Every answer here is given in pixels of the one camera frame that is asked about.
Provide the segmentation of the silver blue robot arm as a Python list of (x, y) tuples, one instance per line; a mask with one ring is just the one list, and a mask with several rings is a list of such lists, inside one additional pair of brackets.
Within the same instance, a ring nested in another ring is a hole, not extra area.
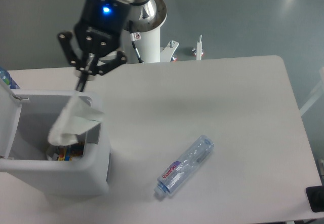
[(166, 18), (163, 0), (85, 0), (73, 30), (57, 35), (75, 68), (76, 91), (123, 64), (162, 62), (160, 29)]

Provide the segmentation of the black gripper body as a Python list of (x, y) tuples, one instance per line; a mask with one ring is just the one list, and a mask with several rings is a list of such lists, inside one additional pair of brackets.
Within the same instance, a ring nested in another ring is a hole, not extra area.
[(99, 57), (117, 50), (130, 8), (122, 0), (86, 0), (74, 26), (80, 49)]

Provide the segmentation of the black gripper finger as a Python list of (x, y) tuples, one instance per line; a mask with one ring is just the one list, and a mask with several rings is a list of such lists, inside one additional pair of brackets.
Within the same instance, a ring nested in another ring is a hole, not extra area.
[(86, 83), (89, 80), (90, 76), (95, 77), (97, 74), (103, 76), (127, 62), (126, 55), (122, 51), (117, 51), (116, 57), (114, 59), (102, 65), (98, 65), (99, 58), (100, 57), (98, 55), (93, 55), (90, 61), (86, 63), (85, 69), (81, 71), (81, 75), (80, 75), (81, 91), (85, 89)]
[(87, 61), (87, 59), (80, 59), (76, 55), (71, 45), (72, 38), (73, 33), (71, 31), (61, 31), (57, 34), (57, 39), (64, 53), (64, 56), (68, 64), (75, 68), (76, 76), (78, 77), (78, 83), (75, 90), (84, 91), (88, 80), (88, 74), (85, 71), (85, 62)]

